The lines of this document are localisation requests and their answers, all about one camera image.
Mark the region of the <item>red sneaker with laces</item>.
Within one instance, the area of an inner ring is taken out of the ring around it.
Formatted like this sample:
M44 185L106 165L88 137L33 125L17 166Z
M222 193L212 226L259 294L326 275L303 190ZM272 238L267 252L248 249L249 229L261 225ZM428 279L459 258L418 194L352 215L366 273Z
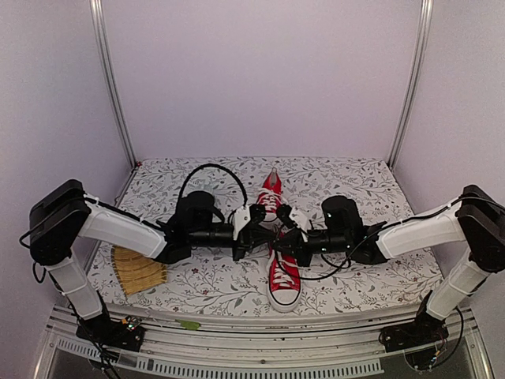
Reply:
M276 219L277 209L283 204L284 200L282 196L282 183L277 169L273 167L264 180L264 184L260 188L256 200L256 203L262 205L266 212L264 222L270 223Z

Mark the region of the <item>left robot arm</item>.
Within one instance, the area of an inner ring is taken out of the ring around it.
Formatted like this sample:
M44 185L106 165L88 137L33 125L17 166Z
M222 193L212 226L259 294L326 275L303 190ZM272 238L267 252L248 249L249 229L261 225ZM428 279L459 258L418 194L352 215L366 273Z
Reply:
M98 292L73 259L77 238L91 238L120 246L163 264L189 258L197 247L229 248L234 261L250 250L272 242L275 234L262 226L262 205L242 205L226 217L205 191L180 197L175 213L166 222L150 223L87 194L81 182L70 179L34 205L29 229L19 239L32 260L44 267L87 321L87 330L101 343L117 336Z

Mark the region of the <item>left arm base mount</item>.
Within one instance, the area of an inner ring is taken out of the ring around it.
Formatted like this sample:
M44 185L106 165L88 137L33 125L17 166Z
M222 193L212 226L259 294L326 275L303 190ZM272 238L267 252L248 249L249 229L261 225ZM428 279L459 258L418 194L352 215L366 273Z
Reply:
M143 326L129 326L129 322L113 321L100 315L89 320L80 320L77 337L97 345L139 352L146 329Z

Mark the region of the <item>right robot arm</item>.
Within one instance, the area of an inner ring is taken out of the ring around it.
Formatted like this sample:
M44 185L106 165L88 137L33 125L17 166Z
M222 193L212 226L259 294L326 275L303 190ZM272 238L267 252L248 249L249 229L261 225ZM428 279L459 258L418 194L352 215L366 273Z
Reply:
M447 204L393 223L364 225L356 202L342 195L325 199L321 209L325 227L312 229L304 213L281 207L278 216L290 230L273 242L273 251L293 256L301 266L317 253L344 253L349 260L376 265L433 246L466 244L461 260L424 298L409 325L415 344L426 343L462 300L504 270L504 207L478 186L466 186Z

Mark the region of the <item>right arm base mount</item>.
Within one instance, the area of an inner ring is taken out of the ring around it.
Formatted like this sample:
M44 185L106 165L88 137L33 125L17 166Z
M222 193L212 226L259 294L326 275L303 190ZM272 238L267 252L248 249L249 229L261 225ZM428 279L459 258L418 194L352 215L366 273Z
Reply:
M419 313L413 321L382 328L378 340L386 352L392 352L435 343L448 336L445 321Z

